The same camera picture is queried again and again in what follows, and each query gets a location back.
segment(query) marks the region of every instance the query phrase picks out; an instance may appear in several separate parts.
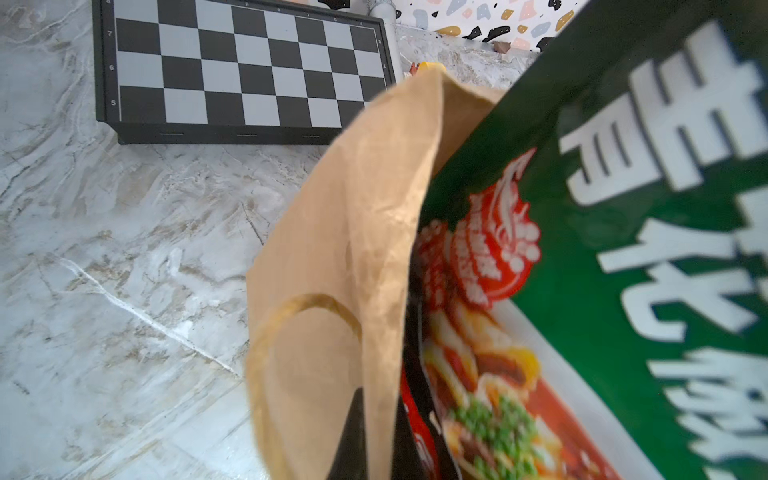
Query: paper bag handle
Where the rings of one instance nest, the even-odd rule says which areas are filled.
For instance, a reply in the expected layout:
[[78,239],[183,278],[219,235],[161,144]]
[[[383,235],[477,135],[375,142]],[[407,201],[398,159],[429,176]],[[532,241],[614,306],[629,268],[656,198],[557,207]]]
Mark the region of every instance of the paper bag handle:
[[277,334],[288,320],[310,308],[322,308],[340,316],[357,337],[362,341],[362,327],[354,313],[325,293],[305,293],[284,300],[269,316],[259,324],[250,346],[249,360],[246,363],[246,376],[250,386],[251,415],[253,428],[261,455],[270,467],[270,474],[276,480],[292,478],[291,469],[283,451],[283,443],[275,429],[266,406],[264,392],[264,368]]

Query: yellow object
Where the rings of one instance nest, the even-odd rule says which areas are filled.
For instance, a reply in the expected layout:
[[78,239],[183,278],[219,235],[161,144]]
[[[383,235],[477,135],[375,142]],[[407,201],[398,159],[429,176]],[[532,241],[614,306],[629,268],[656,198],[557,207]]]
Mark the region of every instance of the yellow object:
[[440,70],[446,71],[445,65],[436,61],[423,61],[419,64],[419,71],[422,70]]

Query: white chinese character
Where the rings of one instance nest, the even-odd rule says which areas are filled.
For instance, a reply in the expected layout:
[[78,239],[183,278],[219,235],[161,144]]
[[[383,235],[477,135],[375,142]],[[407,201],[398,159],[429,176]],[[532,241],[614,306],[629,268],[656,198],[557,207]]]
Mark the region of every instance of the white chinese character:
[[704,474],[709,480],[737,480],[733,473],[725,472],[719,468],[704,467]]
[[579,205],[593,205],[661,178],[629,94],[560,139],[561,154],[576,147],[584,168],[568,178],[568,189]]
[[[739,249],[746,254],[762,255],[768,266],[768,187],[748,190],[736,197],[741,215],[750,225],[737,230]],[[760,296],[768,302],[768,276],[757,279]]]
[[700,437],[691,442],[690,449],[710,462],[722,462],[729,458],[751,457],[768,462],[768,435],[737,435],[717,428],[707,420],[692,413],[677,419],[687,431]]
[[679,227],[648,218],[637,234],[637,245],[598,254],[605,273],[651,265],[663,260],[699,256],[736,258],[736,242],[728,233]]
[[741,456],[768,462],[768,435],[761,422],[768,419],[768,358],[711,347],[685,356],[651,360],[648,369],[658,379],[689,380],[687,389],[667,388],[664,394],[687,412],[678,422],[700,437],[691,449],[712,462]]
[[621,293],[621,304],[632,328],[647,339],[659,342],[682,342],[685,322],[660,321],[654,305],[683,302],[720,328],[731,333],[755,323],[757,315],[723,298],[754,291],[744,269],[721,270],[688,276],[671,263],[663,262],[649,269],[652,282],[630,286]]
[[685,354],[685,360],[650,360],[648,369],[658,379],[727,380],[742,388],[768,386],[768,358],[704,347]]
[[738,63],[715,21],[698,28],[685,46],[690,65],[683,52],[670,56],[658,68],[662,85],[651,60],[629,78],[643,125],[673,190],[702,182],[691,153],[706,166],[728,158],[731,146],[742,159],[768,150],[768,124],[754,97],[763,87],[755,64]]

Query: terrazzo wall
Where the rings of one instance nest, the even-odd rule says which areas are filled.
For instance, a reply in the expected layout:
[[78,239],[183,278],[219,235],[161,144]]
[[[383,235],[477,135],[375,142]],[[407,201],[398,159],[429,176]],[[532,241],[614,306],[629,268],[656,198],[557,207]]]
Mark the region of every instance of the terrazzo wall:
[[395,0],[398,23],[541,51],[588,0]]

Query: white pipe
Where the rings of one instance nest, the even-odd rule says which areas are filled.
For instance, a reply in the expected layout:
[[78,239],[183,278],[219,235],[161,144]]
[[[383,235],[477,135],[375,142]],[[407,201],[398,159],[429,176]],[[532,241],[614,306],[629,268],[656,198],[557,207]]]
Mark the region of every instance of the white pipe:
[[397,36],[395,34],[395,19],[397,9],[392,0],[368,0],[368,15],[381,18],[384,21],[384,33],[389,44],[389,56],[392,58],[392,70],[395,81],[402,81],[402,66],[400,64],[400,49],[397,48]]

